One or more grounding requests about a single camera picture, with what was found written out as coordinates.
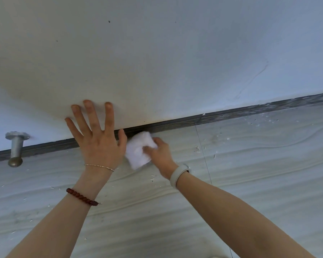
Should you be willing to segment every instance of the skirting board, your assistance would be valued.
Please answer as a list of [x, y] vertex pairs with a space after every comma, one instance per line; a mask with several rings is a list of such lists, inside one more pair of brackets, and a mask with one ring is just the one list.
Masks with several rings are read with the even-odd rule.
[[[282, 109], [296, 108], [308, 105], [323, 104], [323, 93], [311, 96], [305, 96], [294, 99], [280, 100], [265, 104], [253, 105], [249, 107], [229, 109], [217, 112], [206, 113], [205, 115], [195, 115], [180, 119], [167, 120], [147, 125], [135, 126], [132, 128], [124, 129], [128, 138], [134, 136], [141, 131], [149, 131], [151, 133], [183, 128], [186, 126], [199, 125], [204, 123], [210, 123], [214, 121], [226, 120], [249, 116], [253, 114], [271, 112]], [[115, 130], [115, 136], [117, 138], [118, 130]], [[38, 145], [32, 145], [23, 147], [22, 157], [36, 156], [54, 151], [60, 151], [65, 149], [72, 149], [79, 147], [78, 143], [73, 139], [59, 140], [55, 142], [43, 143]], [[11, 150], [0, 151], [0, 161], [8, 160], [10, 158]]]

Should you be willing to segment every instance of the forearm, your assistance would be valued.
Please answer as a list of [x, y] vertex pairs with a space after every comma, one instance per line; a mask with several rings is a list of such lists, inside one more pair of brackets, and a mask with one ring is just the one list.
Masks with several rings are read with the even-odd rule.
[[177, 189], [241, 258], [313, 257], [261, 213], [234, 195], [188, 172], [179, 177]]
[[[111, 173], [87, 167], [73, 189], [95, 199]], [[90, 205], [67, 194], [7, 257], [70, 257], [89, 210]]]

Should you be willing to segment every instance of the gold bracelet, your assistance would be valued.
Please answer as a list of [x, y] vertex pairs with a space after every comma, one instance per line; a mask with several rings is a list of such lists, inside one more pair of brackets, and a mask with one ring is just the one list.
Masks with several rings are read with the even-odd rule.
[[112, 168], [108, 168], [106, 166], [100, 166], [100, 165], [92, 165], [92, 164], [84, 164], [84, 166], [99, 166], [100, 168], [107, 168], [107, 169], [110, 169], [112, 172], [114, 172], [115, 170], [112, 169]]

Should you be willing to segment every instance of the hand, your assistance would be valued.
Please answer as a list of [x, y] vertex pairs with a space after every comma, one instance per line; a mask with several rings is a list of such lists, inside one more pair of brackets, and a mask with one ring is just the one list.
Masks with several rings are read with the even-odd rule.
[[170, 180], [172, 173], [177, 169], [178, 165], [172, 160], [169, 145], [161, 138], [153, 138], [158, 148], [143, 147], [144, 153], [149, 155], [153, 164], [159, 169], [161, 175]]
[[88, 115], [90, 128], [78, 105], [72, 105], [71, 108], [81, 133], [70, 118], [66, 118], [65, 121], [79, 144], [85, 164], [101, 165], [115, 169], [126, 152], [127, 136], [123, 129], [119, 130], [119, 142], [117, 144], [114, 135], [113, 105], [110, 102], [105, 103], [105, 130], [103, 131], [92, 101], [84, 100], [83, 103]]

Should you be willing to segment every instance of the finger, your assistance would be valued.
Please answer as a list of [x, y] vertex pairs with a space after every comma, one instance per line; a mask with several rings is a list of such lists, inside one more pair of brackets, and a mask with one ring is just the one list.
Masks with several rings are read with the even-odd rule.
[[86, 108], [88, 122], [90, 123], [90, 127], [93, 135], [101, 135], [102, 129], [100, 128], [99, 120], [97, 117], [96, 109], [92, 103], [92, 101], [86, 99], [83, 101], [84, 106]]
[[76, 126], [70, 118], [65, 118], [65, 121], [69, 128], [69, 131], [72, 133], [73, 137], [78, 142], [78, 144], [80, 144], [84, 136], [79, 132], [79, 130], [76, 128]]
[[114, 108], [112, 103], [105, 103], [105, 130], [104, 134], [107, 136], [114, 136], [115, 119]]
[[161, 138], [153, 138], [153, 141], [157, 144], [158, 147], [165, 144], [165, 142]]
[[122, 152], [124, 154], [126, 152], [126, 146], [127, 146], [127, 136], [124, 133], [123, 129], [120, 129], [118, 131], [118, 144], [117, 144]]
[[92, 132], [86, 123], [86, 120], [83, 116], [83, 113], [81, 112], [80, 107], [78, 105], [72, 105], [72, 111], [81, 133], [84, 136], [92, 136]]
[[151, 155], [152, 155], [152, 153], [153, 153], [153, 150], [155, 150], [155, 149], [154, 149], [154, 148], [152, 148], [152, 147], [149, 147], [149, 146], [144, 146], [144, 147], [142, 148], [142, 150], [143, 150], [143, 152], [144, 152], [145, 154], [147, 154], [147, 155], [151, 156]]

